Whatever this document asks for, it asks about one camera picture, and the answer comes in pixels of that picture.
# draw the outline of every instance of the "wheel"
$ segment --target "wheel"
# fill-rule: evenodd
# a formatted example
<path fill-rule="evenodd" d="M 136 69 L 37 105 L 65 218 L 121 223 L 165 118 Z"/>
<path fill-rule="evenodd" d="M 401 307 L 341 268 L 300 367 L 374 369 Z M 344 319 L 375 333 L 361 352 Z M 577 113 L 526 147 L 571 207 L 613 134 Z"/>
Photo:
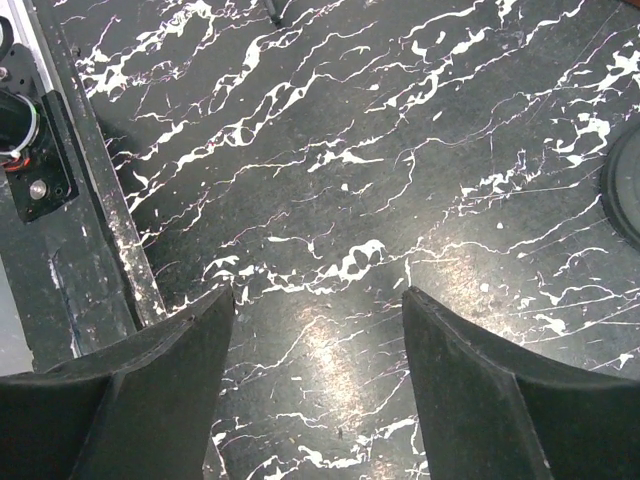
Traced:
<path fill-rule="evenodd" d="M 7 56 L 13 46 L 13 28 L 8 18 L 0 17 L 0 60 Z"/>
<path fill-rule="evenodd" d="M 613 145 L 602 170 L 600 188 L 611 225 L 640 251 L 640 127 Z"/>

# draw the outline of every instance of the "wire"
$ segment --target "wire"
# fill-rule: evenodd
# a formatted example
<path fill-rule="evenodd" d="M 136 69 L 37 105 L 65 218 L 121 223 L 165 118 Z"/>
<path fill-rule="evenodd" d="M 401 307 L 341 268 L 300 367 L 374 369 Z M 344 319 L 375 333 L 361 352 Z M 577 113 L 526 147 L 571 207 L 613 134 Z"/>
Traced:
<path fill-rule="evenodd" d="M 2 162 L 0 165 L 4 167 L 5 172 L 17 172 L 18 170 L 22 170 L 26 168 L 31 163 L 31 158 L 20 157 L 17 159 L 11 159 L 9 161 Z"/>

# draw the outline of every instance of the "red wire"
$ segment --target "red wire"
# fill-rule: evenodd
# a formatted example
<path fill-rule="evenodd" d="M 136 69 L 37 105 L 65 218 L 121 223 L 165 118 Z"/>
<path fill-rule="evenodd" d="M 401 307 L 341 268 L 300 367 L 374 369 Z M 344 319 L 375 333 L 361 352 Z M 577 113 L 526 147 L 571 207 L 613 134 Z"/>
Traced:
<path fill-rule="evenodd" d="M 13 173 L 13 172 L 17 172 L 18 170 L 22 170 L 23 168 L 26 168 L 29 165 L 29 163 L 31 163 L 31 158 L 29 157 L 25 158 L 22 161 L 20 160 L 21 158 L 18 158 L 12 162 L 4 162 L 2 166 L 4 167 L 6 172 Z"/>

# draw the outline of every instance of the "black marble floor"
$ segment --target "black marble floor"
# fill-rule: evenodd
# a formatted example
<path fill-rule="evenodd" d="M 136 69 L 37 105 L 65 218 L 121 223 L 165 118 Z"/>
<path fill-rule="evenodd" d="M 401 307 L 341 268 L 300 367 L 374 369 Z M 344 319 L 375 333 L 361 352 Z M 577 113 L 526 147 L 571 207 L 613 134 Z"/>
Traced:
<path fill-rule="evenodd" d="M 410 284 L 640 378 L 640 255 L 598 191 L 640 120 L 639 10 L 290 0 L 276 31 L 261 0 L 54 1 L 167 306 L 236 289 L 223 476 L 428 476 Z"/>

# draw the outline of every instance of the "metal bolt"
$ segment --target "metal bolt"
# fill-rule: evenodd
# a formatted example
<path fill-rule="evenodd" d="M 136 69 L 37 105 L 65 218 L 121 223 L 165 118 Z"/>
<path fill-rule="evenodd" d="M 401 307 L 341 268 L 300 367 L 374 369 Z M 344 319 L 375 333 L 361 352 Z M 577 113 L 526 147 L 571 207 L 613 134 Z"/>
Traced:
<path fill-rule="evenodd" d="M 42 200 L 47 194 L 47 184 L 42 180 L 36 180 L 29 187 L 29 195 L 34 200 Z"/>

